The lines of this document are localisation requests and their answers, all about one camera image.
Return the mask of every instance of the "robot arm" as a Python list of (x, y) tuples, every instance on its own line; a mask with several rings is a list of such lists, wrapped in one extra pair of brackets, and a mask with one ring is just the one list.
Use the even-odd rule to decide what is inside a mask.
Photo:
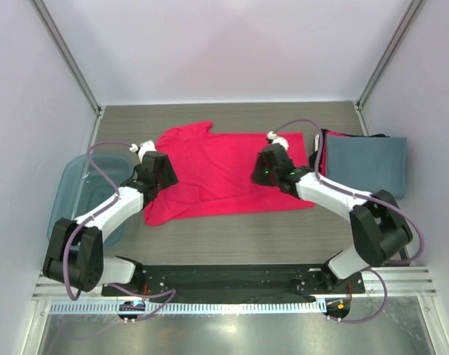
[(63, 255), (68, 239), (76, 227), (86, 219), (94, 217), (75, 237), (68, 259), (70, 283), (81, 291), (91, 291), (94, 287), (108, 283), (119, 283), (132, 290), (143, 283), (142, 265), (122, 257), (104, 257), (103, 243), (111, 233), (132, 215), (142, 211), (152, 202), (160, 190), (178, 182), (167, 155), (157, 152), (152, 141), (132, 146), (140, 164), (134, 168), (132, 177), (119, 187), (119, 198), (115, 204), (107, 206), (116, 198), (111, 196), (92, 211), (74, 220), (62, 218), (54, 227), (45, 257), (43, 273), (52, 280), (64, 281)]
[(368, 266), (381, 266), (411, 242), (413, 235), (405, 218), (381, 205), (354, 197), (375, 197), (398, 207), (389, 192), (362, 192), (320, 177), (321, 181), (353, 192), (353, 197), (327, 187), (312, 169), (294, 166), (286, 153), (288, 144), (282, 144), (282, 139), (269, 134), (271, 144), (258, 155), (252, 180), (264, 186), (278, 186), (286, 194), (321, 205), (351, 224), (354, 244), (322, 267), (323, 280), (329, 288)]

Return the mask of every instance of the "metal corner post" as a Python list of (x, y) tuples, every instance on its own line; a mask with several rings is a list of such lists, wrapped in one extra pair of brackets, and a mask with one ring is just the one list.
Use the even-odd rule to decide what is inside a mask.
[(369, 78), (367, 84), (365, 85), (365, 88), (362, 91), (360, 99), (355, 104), (355, 107), (361, 112), (362, 116), (365, 103), (367, 102), (369, 96), (374, 90), (374, 87), (376, 86), (380, 77), (384, 73), (385, 68), (390, 63), (390, 60), (393, 58), (396, 50), (399, 48), (403, 38), (407, 34), (410, 26), (413, 24), (413, 21), (419, 14), (419, 11), (422, 9), (422, 6), (425, 2), (426, 0), (411, 0), (405, 13), (403, 14), (403, 17), (400, 20), (398, 26), (396, 27), (391, 40), (388, 42), (388, 45), (385, 48), (382, 57), (380, 58), (374, 71), (371, 74), (371, 77)]
[(70, 50), (68, 49), (67, 43), (63, 39), (63, 36), (60, 33), (60, 30), (56, 26), (55, 21), (53, 20), (50, 12), (47, 9), (47, 6), (45, 5), (43, 0), (30, 0), (34, 8), (36, 9), (38, 16), (40, 17), (41, 21), (44, 23), (45, 28), (47, 29), (48, 33), (50, 34), (50, 37), (52, 38), (53, 42), (55, 43), (55, 46), (58, 48), (58, 51), (60, 52), (61, 56), (63, 57), (66, 65), (70, 69), (70, 72), (72, 73), (73, 77), (75, 78), (76, 82), (78, 83), (79, 87), (84, 93), (84, 96), (86, 96), (86, 99), (90, 103), (92, 109), (94, 110), (96, 116), (100, 115), (101, 107), (96, 101), (96, 98), (94, 97), (90, 86), (86, 82), (86, 79), (84, 78), (83, 74), (81, 73), (79, 66), (76, 64), (75, 59), (73, 58)]

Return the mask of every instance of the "red fabric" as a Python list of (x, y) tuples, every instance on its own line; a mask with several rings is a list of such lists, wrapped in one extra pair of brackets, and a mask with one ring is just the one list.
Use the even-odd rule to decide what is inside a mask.
[[(155, 144), (169, 155), (179, 183), (161, 191), (144, 211), (146, 224), (172, 218), (216, 214), (307, 209), (313, 203), (283, 194), (277, 187), (251, 182), (257, 153), (267, 144), (264, 133), (214, 134), (211, 121), (166, 131)], [(301, 133), (282, 134), (295, 166), (305, 165)]]
[[(348, 135), (342, 135), (341, 133), (337, 133), (337, 132), (332, 132), (332, 131), (327, 131), (326, 132), (326, 137), (328, 137), (328, 135), (334, 135), (336, 137), (349, 137)], [(326, 176), (326, 139), (324, 142), (324, 146), (323, 146), (323, 156), (321, 157), (321, 171), (320, 174), (322, 176)]]

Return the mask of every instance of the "blue bin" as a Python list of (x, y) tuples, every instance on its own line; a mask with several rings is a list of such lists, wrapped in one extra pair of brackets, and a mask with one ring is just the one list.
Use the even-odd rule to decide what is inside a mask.
[[(93, 153), (92, 159), (106, 174), (120, 185), (132, 176), (134, 164), (126, 155), (117, 153)], [(114, 193), (112, 186), (94, 169), (86, 155), (71, 160), (63, 171), (53, 204), (48, 238), (60, 218), (74, 220), (91, 211)], [(104, 242), (105, 247), (116, 244), (124, 234), (125, 223), (119, 226)]]

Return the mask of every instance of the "white backdrop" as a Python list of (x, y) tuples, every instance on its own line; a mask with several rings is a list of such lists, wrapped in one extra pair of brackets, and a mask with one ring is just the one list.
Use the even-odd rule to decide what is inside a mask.
[(46, 0), (101, 104), (355, 100), (408, 0)]
[(94, 113), (33, 6), (0, 1), (0, 355), (18, 355), (64, 167)]
[(371, 132), (408, 137), (400, 204), (426, 234), (422, 262), (449, 312), (449, 0), (426, 2), (365, 113)]

